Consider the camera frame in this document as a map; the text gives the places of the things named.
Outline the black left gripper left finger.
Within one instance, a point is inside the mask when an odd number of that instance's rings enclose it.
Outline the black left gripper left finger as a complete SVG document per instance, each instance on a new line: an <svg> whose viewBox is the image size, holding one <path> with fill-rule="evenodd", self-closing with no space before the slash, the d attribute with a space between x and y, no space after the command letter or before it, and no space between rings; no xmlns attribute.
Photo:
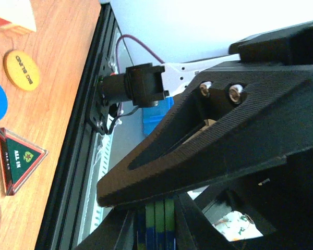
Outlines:
<svg viewBox="0 0 313 250"><path fill-rule="evenodd" d="M133 246L134 211L112 209L76 249L132 249Z"/></svg>

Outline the blue white poker chip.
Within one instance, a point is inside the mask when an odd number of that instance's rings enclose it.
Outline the blue white poker chip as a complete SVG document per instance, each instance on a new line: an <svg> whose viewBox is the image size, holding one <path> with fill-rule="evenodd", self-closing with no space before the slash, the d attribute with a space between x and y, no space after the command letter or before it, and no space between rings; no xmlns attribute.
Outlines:
<svg viewBox="0 0 313 250"><path fill-rule="evenodd" d="M173 199L139 207L136 214L137 249L176 249L175 228Z"/></svg>

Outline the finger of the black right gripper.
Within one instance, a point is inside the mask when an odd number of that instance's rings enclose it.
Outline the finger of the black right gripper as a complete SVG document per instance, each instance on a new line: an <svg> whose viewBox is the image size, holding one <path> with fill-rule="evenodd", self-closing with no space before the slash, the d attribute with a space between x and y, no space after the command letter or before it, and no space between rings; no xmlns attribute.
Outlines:
<svg viewBox="0 0 313 250"><path fill-rule="evenodd" d="M130 206L283 164L313 148L313 73L198 74L155 130L103 179Z"/></svg>

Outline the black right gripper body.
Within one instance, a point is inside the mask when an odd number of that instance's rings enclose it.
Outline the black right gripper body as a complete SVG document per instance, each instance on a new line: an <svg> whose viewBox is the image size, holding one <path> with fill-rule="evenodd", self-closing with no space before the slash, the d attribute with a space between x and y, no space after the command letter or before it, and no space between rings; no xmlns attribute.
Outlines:
<svg viewBox="0 0 313 250"><path fill-rule="evenodd" d="M233 43L239 61L229 71L249 73L313 73L313 21L252 35Z"/></svg>

